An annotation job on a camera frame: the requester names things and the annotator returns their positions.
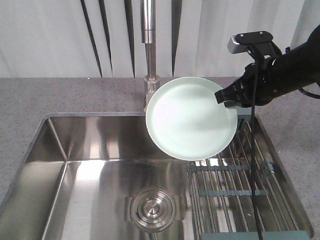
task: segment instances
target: speckled countertop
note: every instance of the speckled countertop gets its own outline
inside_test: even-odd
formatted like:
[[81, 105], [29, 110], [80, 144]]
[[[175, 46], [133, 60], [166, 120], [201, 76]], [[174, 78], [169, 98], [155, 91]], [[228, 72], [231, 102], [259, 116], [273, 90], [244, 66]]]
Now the speckled countertop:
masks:
[[[234, 78], [211, 79], [226, 87]], [[0, 202], [45, 114], [141, 112], [143, 99], [141, 78], [0, 79]], [[320, 240], [319, 104], [295, 91], [256, 108], [311, 221], [314, 240]]]

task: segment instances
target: black cable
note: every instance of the black cable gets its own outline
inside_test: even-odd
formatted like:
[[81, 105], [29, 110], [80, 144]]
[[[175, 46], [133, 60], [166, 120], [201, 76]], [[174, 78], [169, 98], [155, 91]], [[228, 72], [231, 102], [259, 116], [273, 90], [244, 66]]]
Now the black cable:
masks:
[[298, 90], [300, 93], [302, 93], [310, 98], [320, 99], [320, 95], [318, 95], [318, 94], [314, 94], [312, 92], [306, 91], [303, 88], [299, 88]]
[[256, 231], [259, 236], [259, 240], [263, 240], [261, 224], [258, 217], [258, 209], [257, 209], [257, 200], [256, 200], [256, 187], [255, 187], [255, 179], [256, 179], [256, 161], [255, 161], [255, 102], [256, 102], [256, 91], [257, 91], [257, 82], [258, 82], [258, 61], [255, 61], [255, 73], [254, 73], [254, 82], [253, 82], [253, 93], [252, 93], [252, 101], [251, 101], [251, 199], [252, 199], [252, 207], [256, 225]]

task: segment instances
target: faucet spout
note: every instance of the faucet spout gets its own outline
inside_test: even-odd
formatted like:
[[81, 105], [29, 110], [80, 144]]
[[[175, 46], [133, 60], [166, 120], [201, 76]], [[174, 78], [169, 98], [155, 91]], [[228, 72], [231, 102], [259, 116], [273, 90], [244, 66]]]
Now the faucet spout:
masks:
[[147, 75], [144, 77], [144, 111], [153, 94], [160, 87], [156, 74], [156, 1], [140, 0], [141, 38], [145, 44]]

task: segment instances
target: stainless steel sink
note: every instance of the stainless steel sink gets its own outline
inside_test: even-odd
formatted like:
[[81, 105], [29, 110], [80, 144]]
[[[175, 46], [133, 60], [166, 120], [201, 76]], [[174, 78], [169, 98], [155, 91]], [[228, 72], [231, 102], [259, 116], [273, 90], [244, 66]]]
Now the stainless steel sink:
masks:
[[[263, 142], [259, 129], [257, 141]], [[237, 132], [221, 154], [187, 162], [155, 146], [143, 113], [50, 115], [1, 208], [0, 239], [193, 240], [204, 232], [254, 231], [250, 197], [243, 195], [249, 170], [232, 167], [235, 161], [242, 166], [250, 161], [249, 142], [241, 144], [247, 130]], [[262, 146], [265, 156], [270, 149]], [[305, 230], [311, 236], [310, 223], [277, 159], [266, 156], [275, 173], [257, 184], [270, 193], [259, 196], [264, 230]], [[234, 195], [236, 187], [241, 187], [241, 196]], [[233, 195], [217, 195], [230, 190]]]

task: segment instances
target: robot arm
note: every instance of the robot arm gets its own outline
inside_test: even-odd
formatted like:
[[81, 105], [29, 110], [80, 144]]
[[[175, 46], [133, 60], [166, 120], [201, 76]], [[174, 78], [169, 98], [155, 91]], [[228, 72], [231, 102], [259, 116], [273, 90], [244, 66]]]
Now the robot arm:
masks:
[[232, 54], [248, 52], [255, 60], [245, 67], [243, 76], [230, 86], [217, 91], [218, 103], [226, 107], [251, 107], [255, 71], [258, 68], [255, 105], [320, 81], [320, 25], [307, 42], [281, 54], [266, 31], [232, 36], [228, 49]]

